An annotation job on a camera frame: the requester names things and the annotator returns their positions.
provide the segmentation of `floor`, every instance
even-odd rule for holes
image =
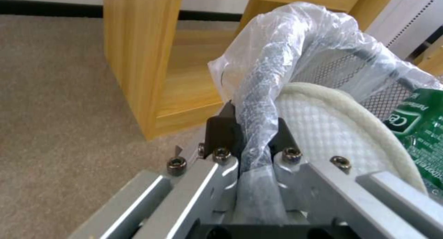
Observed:
[[[145,141],[104,59],[102,26],[0,15],[2,238],[67,237],[140,170],[163,170],[196,130]]]

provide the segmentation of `green label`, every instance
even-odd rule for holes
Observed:
[[[413,158],[433,198],[443,201],[443,91],[417,89],[384,124]]]
[[[408,133],[414,127],[414,125],[420,120],[420,117],[421,115],[419,113],[396,109],[385,121],[385,124],[395,134],[403,135]]]

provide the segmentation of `wooden cabinet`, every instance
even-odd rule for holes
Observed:
[[[389,0],[250,0],[239,30],[176,31],[181,0],[104,0],[105,54],[146,138],[201,124],[222,105],[207,69],[259,13],[293,1],[347,12],[365,30]]]

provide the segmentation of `perforated metal mesh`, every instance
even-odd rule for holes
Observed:
[[[315,83],[329,88],[340,88],[367,62],[359,57],[339,50],[318,53],[314,59],[301,58],[296,69],[299,73],[293,81]],[[362,105],[381,120],[385,120],[411,91],[399,83],[394,83],[383,91],[364,100]]]

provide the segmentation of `clear plastic bag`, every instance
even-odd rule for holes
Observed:
[[[223,100],[232,99],[236,106],[236,119],[246,138],[237,191],[239,212],[248,213],[242,222],[285,223],[275,176],[267,170],[272,164],[267,144],[278,130],[274,100],[285,83],[320,65],[320,56],[340,53],[360,63],[334,68],[317,81],[334,85],[358,102],[407,75],[428,76],[359,31],[353,17],[305,2],[258,15],[220,58],[209,62]]]

